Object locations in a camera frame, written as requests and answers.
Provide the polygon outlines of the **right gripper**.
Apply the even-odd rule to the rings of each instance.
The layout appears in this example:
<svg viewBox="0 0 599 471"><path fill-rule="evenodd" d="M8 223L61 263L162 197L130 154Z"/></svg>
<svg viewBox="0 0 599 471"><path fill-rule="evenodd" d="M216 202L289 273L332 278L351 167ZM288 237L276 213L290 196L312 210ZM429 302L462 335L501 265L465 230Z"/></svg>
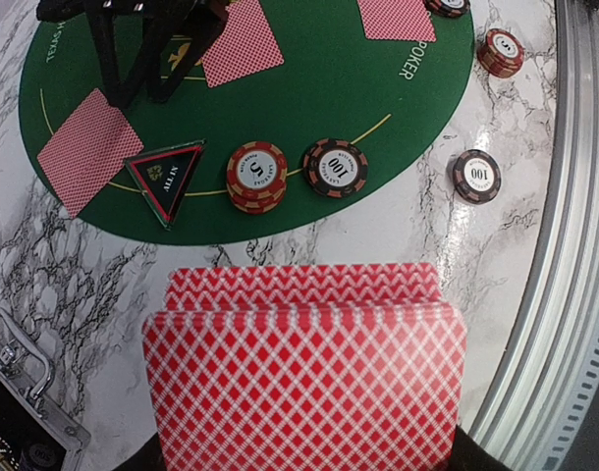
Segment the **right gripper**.
<svg viewBox="0 0 599 471"><path fill-rule="evenodd" d="M147 95L152 102L165 103L171 97L224 31L229 5L230 1L42 0L38 2L36 17L40 22L59 23L85 13L99 61L104 94L110 106L126 109L145 80ZM152 41L144 36L126 78L120 79L114 36L114 21L119 16L143 18L142 29L148 19L180 23L170 39L181 35L187 41L171 56L171 70L166 78L162 78L160 72L161 56L155 59Z"/></svg>

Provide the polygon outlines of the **triangular all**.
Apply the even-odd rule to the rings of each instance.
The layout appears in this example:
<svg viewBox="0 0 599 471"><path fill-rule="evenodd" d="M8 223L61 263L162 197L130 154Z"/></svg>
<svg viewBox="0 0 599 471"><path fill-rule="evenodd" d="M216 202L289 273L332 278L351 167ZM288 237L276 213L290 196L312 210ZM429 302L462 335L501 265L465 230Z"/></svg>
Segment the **triangular all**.
<svg viewBox="0 0 599 471"><path fill-rule="evenodd" d="M141 152L124 165L156 218L172 229L206 141L195 141Z"/></svg>

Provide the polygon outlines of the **single red playing card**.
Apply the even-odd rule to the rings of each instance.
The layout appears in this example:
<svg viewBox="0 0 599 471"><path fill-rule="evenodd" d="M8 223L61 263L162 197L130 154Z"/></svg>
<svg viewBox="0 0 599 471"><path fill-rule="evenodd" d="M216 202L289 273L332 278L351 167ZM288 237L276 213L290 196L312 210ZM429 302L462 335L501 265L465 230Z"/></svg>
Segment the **single red playing card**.
<svg viewBox="0 0 599 471"><path fill-rule="evenodd" d="M37 161L75 218L123 169L124 160L142 149L123 112L95 88L49 139Z"/></svg>

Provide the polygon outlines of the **orange poker chip stack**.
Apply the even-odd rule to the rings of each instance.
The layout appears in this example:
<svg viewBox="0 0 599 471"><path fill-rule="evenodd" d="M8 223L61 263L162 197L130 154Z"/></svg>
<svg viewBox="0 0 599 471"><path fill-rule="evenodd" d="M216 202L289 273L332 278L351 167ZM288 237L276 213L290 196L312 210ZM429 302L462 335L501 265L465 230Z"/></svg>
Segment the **orange poker chip stack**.
<svg viewBox="0 0 599 471"><path fill-rule="evenodd" d="M524 49L508 31L489 29L477 49L477 59L492 76L508 79L514 76L524 63Z"/></svg>

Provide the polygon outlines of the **brown poker chip stack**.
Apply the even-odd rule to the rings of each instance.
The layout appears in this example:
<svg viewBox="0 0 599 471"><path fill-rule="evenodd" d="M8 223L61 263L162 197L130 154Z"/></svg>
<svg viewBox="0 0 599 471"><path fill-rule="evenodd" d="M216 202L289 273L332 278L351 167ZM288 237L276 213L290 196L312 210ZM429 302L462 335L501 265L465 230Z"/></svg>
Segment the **brown poker chip stack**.
<svg viewBox="0 0 599 471"><path fill-rule="evenodd" d="M492 201L500 192L500 166L488 153L469 149L455 160L452 182L456 192L465 201L484 204Z"/></svg>

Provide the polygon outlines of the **red playing card deck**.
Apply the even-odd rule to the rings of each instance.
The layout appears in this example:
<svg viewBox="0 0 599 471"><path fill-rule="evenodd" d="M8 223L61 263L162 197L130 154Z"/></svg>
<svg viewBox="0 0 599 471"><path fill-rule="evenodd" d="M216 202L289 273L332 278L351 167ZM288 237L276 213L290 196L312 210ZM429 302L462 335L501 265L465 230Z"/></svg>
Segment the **red playing card deck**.
<svg viewBox="0 0 599 471"><path fill-rule="evenodd" d="M170 470L444 470L466 326L428 263L179 269L142 328Z"/></svg>

